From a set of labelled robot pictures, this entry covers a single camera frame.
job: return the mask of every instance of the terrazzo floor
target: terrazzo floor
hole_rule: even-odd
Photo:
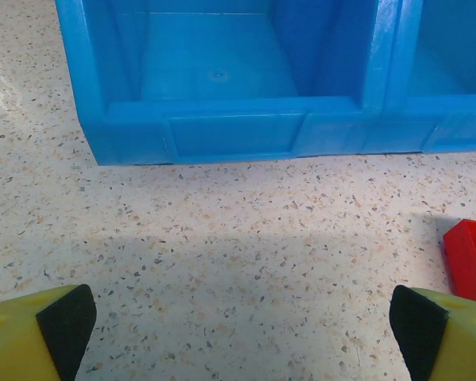
[[[52,0],[0,0],[0,301],[92,287],[78,381],[407,381],[390,296],[461,217],[476,153],[98,167]]]

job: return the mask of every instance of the blue plastic bin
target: blue plastic bin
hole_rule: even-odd
[[[476,0],[56,0],[99,164],[476,149]]]

